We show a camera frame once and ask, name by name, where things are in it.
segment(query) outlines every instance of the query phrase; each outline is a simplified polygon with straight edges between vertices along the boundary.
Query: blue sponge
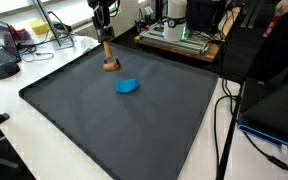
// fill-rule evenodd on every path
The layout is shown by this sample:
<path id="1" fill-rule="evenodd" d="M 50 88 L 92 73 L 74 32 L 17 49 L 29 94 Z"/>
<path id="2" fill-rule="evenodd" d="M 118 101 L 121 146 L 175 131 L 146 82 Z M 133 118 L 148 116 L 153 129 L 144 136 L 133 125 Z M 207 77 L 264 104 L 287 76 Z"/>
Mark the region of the blue sponge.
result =
<path id="1" fill-rule="evenodd" d="M 139 83 L 136 79 L 128 79 L 124 81 L 117 81 L 116 82 L 116 92 L 119 93 L 130 93 L 135 91 L 139 87 Z"/>

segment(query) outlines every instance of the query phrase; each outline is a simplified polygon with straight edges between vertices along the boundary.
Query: laptop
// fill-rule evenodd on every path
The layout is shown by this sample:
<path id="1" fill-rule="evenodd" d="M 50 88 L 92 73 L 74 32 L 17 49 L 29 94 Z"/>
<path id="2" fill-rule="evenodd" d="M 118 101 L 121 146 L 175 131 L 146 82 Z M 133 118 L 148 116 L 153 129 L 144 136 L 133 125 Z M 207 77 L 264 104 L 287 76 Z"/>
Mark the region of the laptop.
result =
<path id="1" fill-rule="evenodd" d="M 244 113 L 277 88 L 278 85 L 269 82 L 263 82 L 253 78 L 246 78 L 241 89 L 242 103 L 238 112 L 240 114 Z"/>
<path id="2" fill-rule="evenodd" d="M 238 129 L 278 147 L 288 147 L 288 82 L 239 114 Z"/>
<path id="3" fill-rule="evenodd" d="M 12 38 L 9 25 L 0 21 L 0 65 L 7 62 L 19 62 L 20 54 Z"/>

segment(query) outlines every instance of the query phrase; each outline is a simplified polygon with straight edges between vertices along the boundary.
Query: monitor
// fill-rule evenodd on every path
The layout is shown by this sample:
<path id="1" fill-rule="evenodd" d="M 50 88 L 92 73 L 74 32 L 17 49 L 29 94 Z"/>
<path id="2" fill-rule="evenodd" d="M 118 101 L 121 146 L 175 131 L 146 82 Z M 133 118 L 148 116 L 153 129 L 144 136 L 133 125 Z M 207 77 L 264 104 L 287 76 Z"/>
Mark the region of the monitor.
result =
<path id="1" fill-rule="evenodd" d="M 48 23 L 49 28 L 52 31 L 54 38 L 56 39 L 56 41 L 58 43 L 57 45 L 54 45 L 54 49 L 59 50 L 59 49 L 73 47 L 74 41 L 73 41 L 72 37 L 70 36 L 69 31 L 67 30 L 66 26 L 63 24 L 63 27 L 64 27 L 65 31 L 67 32 L 67 34 L 59 35 L 57 29 L 54 27 L 54 24 L 53 24 L 51 18 L 48 15 L 49 13 L 46 10 L 42 1 L 41 0 L 33 0 L 33 3 L 35 4 L 35 6 L 36 6 L 38 12 L 40 13 L 40 15 L 42 16 L 43 20 Z"/>

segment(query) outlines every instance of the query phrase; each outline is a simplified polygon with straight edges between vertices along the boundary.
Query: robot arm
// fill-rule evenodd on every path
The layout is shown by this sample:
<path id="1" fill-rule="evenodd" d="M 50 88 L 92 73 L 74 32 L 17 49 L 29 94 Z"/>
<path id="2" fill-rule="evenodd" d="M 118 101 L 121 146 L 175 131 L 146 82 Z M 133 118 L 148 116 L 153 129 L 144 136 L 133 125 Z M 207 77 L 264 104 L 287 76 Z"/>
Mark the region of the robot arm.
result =
<path id="1" fill-rule="evenodd" d="M 109 40 L 113 39 L 114 30 L 110 24 L 110 10 L 109 7 L 115 3 L 116 0 L 87 0 L 88 5 L 94 10 L 92 18 L 93 24 L 97 33 L 98 42 L 102 43 L 105 50 L 106 60 L 104 60 L 103 69 L 105 71 L 119 71 L 121 64 L 116 57 L 113 57 Z"/>

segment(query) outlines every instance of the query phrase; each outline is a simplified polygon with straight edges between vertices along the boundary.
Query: black mat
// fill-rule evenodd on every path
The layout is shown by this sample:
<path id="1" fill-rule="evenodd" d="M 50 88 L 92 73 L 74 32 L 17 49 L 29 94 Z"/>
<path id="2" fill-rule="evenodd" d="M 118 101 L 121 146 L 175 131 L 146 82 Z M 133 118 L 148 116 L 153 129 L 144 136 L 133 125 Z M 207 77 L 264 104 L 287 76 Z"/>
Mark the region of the black mat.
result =
<path id="1" fill-rule="evenodd" d="M 20 96 L 112 178 L 176 179 L 218 76 L 117 45 L 112 51 L 119 72 L 102 70 L 104 52 L 97 47 Z M 116 81 L 130 78 L 139 89 L 116 93 Z"/>

